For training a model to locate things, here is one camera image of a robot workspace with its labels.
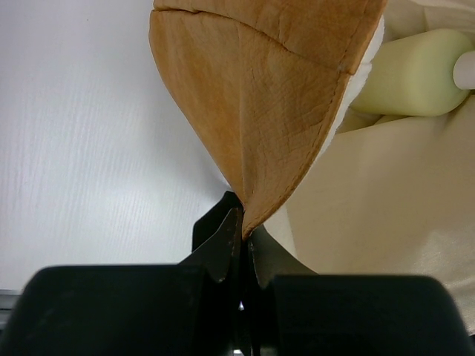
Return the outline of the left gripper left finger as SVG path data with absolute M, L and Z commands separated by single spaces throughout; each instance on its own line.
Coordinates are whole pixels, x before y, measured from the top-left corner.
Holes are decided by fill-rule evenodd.
M 27 283 L 3 355 L 236 355 L 244 352 L 243 208 L 226 192 L 174 265 L 51 266 Z

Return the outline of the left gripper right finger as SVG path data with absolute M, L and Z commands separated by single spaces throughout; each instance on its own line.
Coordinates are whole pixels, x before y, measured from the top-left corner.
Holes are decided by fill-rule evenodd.
M 472 355 L 444 286 L 428 276 L 323 275 L 265 228 L 247 242 L 254 355 Z

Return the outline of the tan canvas tote bag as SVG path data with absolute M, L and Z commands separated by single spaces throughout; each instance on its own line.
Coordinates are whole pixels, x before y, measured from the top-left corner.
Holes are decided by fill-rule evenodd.
M 320 274 L 424 274 L 474 324 L 474 98 L 349 129 L 392 39 L 472 1 L 156 1 L 160 76 L 244 206 Z

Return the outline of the pale green bottle white cap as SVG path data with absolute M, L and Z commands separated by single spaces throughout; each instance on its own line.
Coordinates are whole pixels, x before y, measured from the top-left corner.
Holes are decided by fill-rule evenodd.
M 351 108 L 362 113 L 439 116 L 474 89 L 474 43 L 437 29 L 383 44 Z

